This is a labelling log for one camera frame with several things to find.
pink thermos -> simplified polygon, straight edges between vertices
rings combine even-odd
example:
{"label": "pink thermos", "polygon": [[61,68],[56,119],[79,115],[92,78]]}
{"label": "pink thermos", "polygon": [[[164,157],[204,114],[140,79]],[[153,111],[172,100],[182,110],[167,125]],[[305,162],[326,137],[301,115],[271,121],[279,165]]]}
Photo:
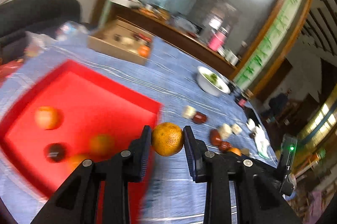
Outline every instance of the pink thermos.
{"label": "pink thermos", "polygon": [[226,40],[227,31],[225,28],[221,28],[218,32],[216,32],[211,40],[208,43],[208,47],[213,51],[217,51]]}

black round object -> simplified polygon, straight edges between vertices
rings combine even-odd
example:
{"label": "black round object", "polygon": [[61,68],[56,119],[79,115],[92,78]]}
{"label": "black round object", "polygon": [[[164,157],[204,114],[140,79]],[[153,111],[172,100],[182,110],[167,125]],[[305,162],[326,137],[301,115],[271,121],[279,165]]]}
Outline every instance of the black round object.
{"label": "black round object", "polygon": [[60,143],[50,144],[47,149],[47,158],[53,162],[60,162],[65,158],[65,148]]}

metal screw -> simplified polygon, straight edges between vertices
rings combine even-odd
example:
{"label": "metal screw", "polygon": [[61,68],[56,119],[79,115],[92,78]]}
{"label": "metal screw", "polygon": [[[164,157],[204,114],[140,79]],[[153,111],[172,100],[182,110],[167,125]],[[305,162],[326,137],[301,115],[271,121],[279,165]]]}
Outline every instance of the metal screw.
{"label": "metal screw", "polygon": [[247,167],[251,167],[251,166],[253,166],[253,162],[250,159],[245,159],[243,161],[243,165],[245,165]]}
{"label": "metal screw", "polygon": [[124,150],[121,152],[121,156],[123,158],[127,158],[129,155],[131,155],[131,152],[129,150]]}
{"label": "metal screw", "polygon": [[215,155],[215,154],[214,154],[214,152],[212,152],[212,151],[206,151],[206,152],[205,152],[205,156],[208,157],[208,158],[213,158],[214,155]]}
{"label": "metal screw", "polygon": [[83,161],[82,165],[84,167],[89,167],[92,164],[92,161],[90,159],[86,159],[85,161]]}

person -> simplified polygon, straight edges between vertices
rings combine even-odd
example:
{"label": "person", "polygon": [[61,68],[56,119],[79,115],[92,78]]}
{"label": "person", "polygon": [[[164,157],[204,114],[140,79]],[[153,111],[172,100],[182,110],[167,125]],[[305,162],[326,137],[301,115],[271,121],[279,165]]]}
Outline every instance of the person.
{"label": "person", "polygon": [[291,89],[288,89],[286,93],[280,93],[275,98],[271,98],[269,101],[270,109],[261,113],[262,118],[270,120],[272,117],[279,115],[284,107],[287,105],[288,96],[291,94]]}

bamboo pattern panel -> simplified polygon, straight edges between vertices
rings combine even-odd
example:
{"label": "bamboo pattern panel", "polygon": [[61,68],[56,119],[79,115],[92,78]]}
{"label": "bamboo pattern panel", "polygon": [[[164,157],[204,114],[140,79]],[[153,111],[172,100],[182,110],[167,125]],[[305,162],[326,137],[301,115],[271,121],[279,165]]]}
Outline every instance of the bamboo pattern panel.
{"label": "bamboo pattern panel", "polygon": [[242,90],[248,88],[262,68],[268,63],[292,24],[301,1],[302,0],[284,1],[279,14],[270,26],[263,40],[260,42],[245,66],[234,78],[235,83]]}

